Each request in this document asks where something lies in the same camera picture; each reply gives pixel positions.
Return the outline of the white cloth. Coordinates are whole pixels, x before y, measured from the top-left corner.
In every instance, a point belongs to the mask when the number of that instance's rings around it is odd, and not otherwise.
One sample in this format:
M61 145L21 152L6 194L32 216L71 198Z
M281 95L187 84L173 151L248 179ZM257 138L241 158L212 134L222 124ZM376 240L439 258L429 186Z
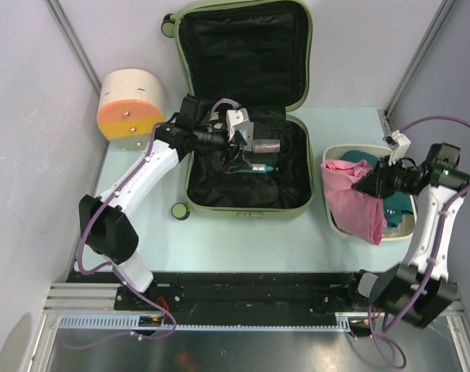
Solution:
M254 139L254 124L252 122L238 124L236 125L236 131L239 132L244 139L244 149L246 151L252 151Z

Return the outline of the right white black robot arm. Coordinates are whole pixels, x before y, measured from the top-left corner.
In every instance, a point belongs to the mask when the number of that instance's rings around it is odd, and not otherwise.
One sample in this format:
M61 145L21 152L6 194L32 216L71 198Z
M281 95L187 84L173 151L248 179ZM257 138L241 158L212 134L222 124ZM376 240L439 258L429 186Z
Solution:
M397 191L417 197L417 221L403 261L380 274L361 270L358 283L344 292L346 305L354 311L370 305L393 315L383 330L399 321L423 329L457 294L448 281L447 260L454 221L470 185L469 175L457 169L460 151L448 143L435 143L424 162L409 168L382 157L352 186L379 199Z

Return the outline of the pink cloth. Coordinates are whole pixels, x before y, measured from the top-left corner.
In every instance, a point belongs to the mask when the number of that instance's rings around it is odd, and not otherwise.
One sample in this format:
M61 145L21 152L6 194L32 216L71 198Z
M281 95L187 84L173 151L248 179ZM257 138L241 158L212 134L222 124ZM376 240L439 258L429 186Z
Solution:
M321 163L323 191L338 229L372 245L382 241L386 227L383 200L355 191L352 186L370 171L366 160L325 160Z

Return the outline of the dark teal cloth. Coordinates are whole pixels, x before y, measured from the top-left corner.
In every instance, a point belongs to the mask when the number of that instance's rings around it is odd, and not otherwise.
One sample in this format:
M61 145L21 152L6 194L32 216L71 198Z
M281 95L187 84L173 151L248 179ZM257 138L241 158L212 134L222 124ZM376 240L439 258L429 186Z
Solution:
M366 160L371 167L375 167L378 162L377 157L360 150L349 150L342 155L340 159L352 163ZM393 195L383 200L383 209L387 227L389 229L397 228L403 221L404 215L413 214L410 196L399 191L396 191Z

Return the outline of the green hard shell suitcase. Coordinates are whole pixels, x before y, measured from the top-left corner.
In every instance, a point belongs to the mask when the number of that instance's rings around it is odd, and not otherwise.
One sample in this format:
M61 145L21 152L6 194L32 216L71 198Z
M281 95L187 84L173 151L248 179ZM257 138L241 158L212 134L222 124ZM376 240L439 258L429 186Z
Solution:
M204 139L185 193L201 215L292 219L314 196L309 131L311 11L302 1L197 1L167 14L188 85L179 119Z

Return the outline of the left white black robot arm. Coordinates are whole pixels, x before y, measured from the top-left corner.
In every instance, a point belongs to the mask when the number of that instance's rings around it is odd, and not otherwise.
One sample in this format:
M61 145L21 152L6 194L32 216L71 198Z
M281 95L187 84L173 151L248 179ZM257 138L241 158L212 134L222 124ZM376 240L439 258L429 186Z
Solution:
M85 195L78 204L81 238L78 270L91 275L111 267L131 300L148 310L157 304L154 276L138 251L139 236L131 222L134 212L158 181L196 150L222 151L227 160L240 156L248 144L248 111L222 98L212 103L186 95L181 108L154 125L150 140L133 166L99 196Z

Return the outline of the round cream drawer cabinet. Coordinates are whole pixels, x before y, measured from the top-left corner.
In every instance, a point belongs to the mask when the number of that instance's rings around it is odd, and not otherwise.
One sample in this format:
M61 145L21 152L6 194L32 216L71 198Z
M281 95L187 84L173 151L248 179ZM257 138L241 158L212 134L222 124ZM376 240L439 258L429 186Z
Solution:
M144 70L113 71L102 82L96 121L112 145L144 149L153 127L166 121L162 84Z

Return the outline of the small clear pink-brown jar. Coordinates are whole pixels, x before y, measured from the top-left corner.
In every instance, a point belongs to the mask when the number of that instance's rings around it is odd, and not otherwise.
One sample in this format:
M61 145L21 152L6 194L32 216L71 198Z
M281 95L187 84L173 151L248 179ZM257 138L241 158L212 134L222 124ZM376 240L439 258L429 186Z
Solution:
M252 143L254 153L278 153L280 148L279 139L255 139Z

